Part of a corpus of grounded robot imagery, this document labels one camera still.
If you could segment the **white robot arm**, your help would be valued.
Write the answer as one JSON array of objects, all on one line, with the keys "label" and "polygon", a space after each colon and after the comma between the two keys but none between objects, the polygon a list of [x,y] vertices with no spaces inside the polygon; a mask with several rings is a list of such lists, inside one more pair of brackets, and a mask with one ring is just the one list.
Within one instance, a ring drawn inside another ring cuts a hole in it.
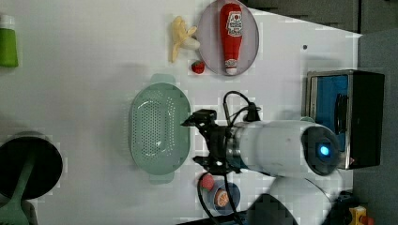
[{"label": "white robot arm", "polygon": [[216,124],[216,112],[193,112],[209,154],[193,160],[213,175],[244,170],[274,178],[246,211],[245,225],[324,225],[343,188],[340,144],[329,128],[303,120]]}]

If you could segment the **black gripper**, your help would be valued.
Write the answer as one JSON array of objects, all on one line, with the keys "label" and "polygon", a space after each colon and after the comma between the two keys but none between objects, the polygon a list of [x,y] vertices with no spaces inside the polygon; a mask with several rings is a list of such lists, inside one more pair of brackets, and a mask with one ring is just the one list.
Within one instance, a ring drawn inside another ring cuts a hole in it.
[{"label": "black gripper", "polygon": [[200,133],[207,144],[208,156],[196,156],[193,161],[211,174],[241,173],[240,168],[227,160],[227,139],[230,137],[230,129],[213,125],[216,119],[217,113],[214,110],[201,109],[193,112],[182,123],[183,127],[201,127]]}]

